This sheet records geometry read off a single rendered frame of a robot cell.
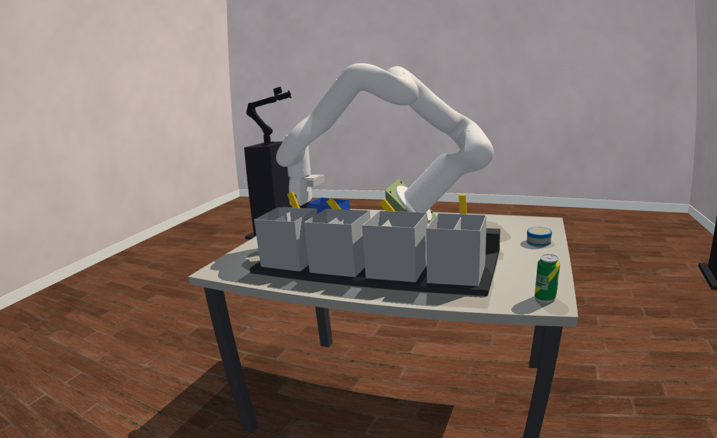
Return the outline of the green drink can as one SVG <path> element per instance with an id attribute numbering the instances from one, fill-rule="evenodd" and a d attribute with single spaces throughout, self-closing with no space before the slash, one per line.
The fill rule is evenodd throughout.
<path id="1" fill-rule="evenodd" d="M 559 257 L 553 254 L 544 254 L 537 261 L 536 297 L 540 302 L 551 302 L 556 299 L 559 269 Z"/>

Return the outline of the blue open bin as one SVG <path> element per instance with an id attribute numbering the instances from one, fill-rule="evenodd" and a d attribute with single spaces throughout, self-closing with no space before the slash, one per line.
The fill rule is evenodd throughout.
<path id="1" fill-rule="evenodd" d="M 331 209 L 330 205 L 328 205 L 328 203 L 327 203 L 328 199 L 330 199 L 330 198 L 318 198 L 314 201 L 311 201 L 308 204 L 308 208 L 316 208 L 317 213 L 320 213 L 321 211 L 323 211 L 325 209 Z M 334 200 L 342 210 L 350 210 L 349 200 L 340 200 L 340 199 L 334 199 Z"/>

